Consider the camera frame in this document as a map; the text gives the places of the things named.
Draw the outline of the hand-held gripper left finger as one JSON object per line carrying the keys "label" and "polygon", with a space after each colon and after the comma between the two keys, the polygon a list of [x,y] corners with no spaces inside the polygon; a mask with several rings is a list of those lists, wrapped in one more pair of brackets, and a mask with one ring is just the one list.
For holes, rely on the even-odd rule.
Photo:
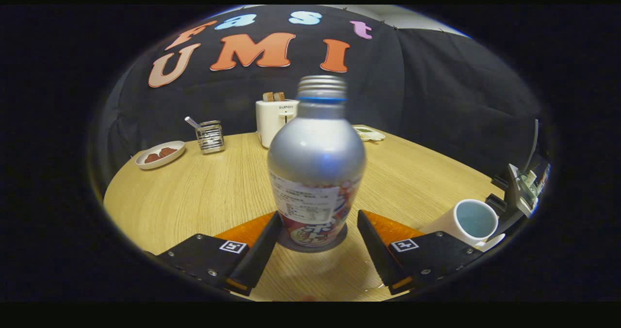
{"label": "hand-held gripper left finger", "polygon": [[157,260],[217,290],[250,295],[281,229],[279,214],[267,213],[215,236],[191,235],[157,255]]}

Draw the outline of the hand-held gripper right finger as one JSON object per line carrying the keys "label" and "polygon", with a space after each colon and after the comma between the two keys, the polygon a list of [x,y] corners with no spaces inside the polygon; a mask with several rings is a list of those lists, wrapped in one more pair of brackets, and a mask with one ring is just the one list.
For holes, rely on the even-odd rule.
{"label": "hand-held gripper right finger", "polygon": [[367,210],[357,227],[391,295],[437,286],[483,255],[445,231],[425,234]]}

